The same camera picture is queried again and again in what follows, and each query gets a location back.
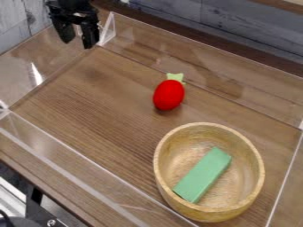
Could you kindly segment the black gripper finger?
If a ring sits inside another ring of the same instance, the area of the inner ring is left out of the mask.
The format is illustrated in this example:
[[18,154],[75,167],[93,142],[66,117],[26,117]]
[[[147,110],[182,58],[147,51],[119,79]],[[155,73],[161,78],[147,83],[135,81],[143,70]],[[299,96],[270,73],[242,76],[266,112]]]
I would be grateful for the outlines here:
[[70,43],[77,36],[73,24],[59,18],[53,18],[53,22],[62,41]]
[[82,41],[86,49],[91,49],[99,42],[99,25],[85,22],[81,24],[82,28]]

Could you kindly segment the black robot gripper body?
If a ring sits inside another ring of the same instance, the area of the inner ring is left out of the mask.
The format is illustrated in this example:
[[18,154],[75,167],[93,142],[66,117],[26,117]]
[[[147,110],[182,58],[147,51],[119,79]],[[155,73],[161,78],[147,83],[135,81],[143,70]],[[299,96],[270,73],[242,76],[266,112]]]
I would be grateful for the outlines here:
[[55,25],[99,23],[99,10],[90,0],[47,0],[47,7]]

